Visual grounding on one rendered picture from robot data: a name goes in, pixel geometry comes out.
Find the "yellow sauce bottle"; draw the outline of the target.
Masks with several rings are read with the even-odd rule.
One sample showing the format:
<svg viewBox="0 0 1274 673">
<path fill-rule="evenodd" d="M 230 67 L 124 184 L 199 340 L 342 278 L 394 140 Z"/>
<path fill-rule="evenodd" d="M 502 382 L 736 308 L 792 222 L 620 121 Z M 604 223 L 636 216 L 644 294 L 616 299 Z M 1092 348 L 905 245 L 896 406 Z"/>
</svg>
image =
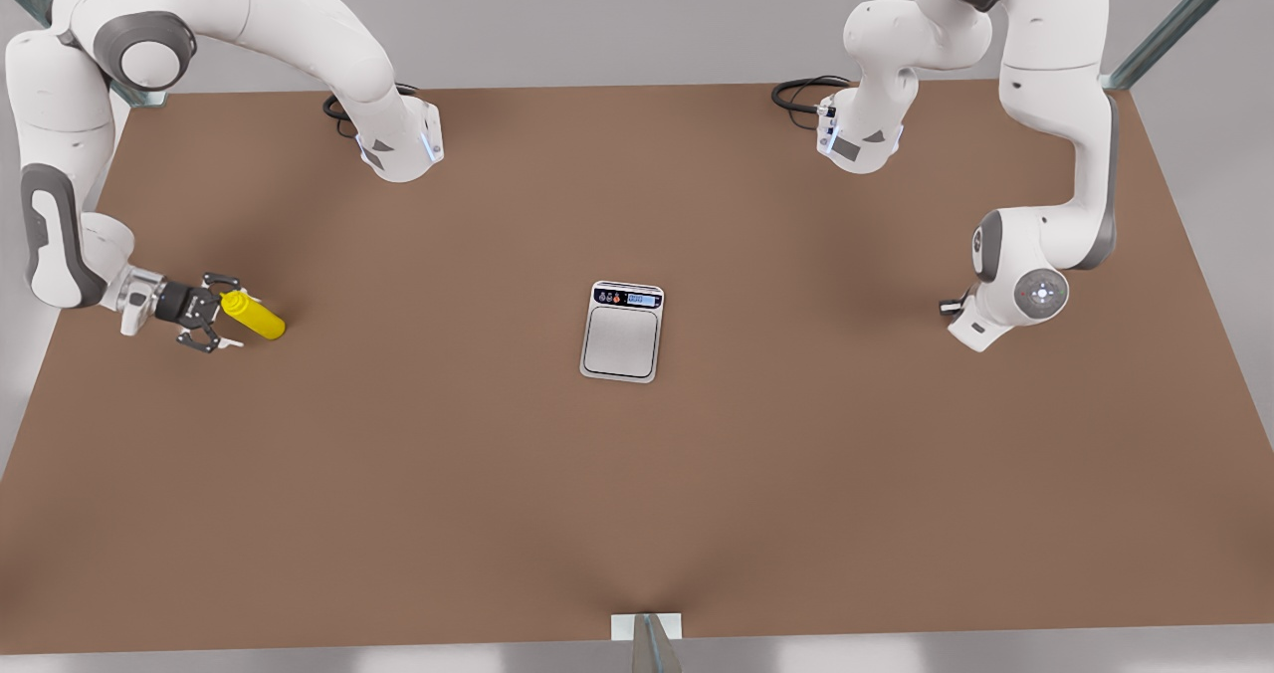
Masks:
<svg viewBox="0 0 1274 673">
<path fill-rule="evenodd" d="M 243 328 L 268 340 L 276 340 L 285 333 L 285 324 L 245 289 L 231 289 L 220 294 L 220 310 Z"/>
</svg>

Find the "silver kitchen scale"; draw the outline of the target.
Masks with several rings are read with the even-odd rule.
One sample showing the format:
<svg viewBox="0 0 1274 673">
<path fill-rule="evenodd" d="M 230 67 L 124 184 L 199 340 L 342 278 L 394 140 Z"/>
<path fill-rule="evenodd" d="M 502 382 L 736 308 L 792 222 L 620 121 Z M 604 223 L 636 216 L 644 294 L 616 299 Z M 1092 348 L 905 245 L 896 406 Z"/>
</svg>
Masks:
<svg viewBox="0 0 1274 673">
<path fill-rule="evenodd" d="M 592 283 L 578 372 L 608 381 L 651 382 L 657 370 L 664 301 L 657 287 Z"/>
</svg>

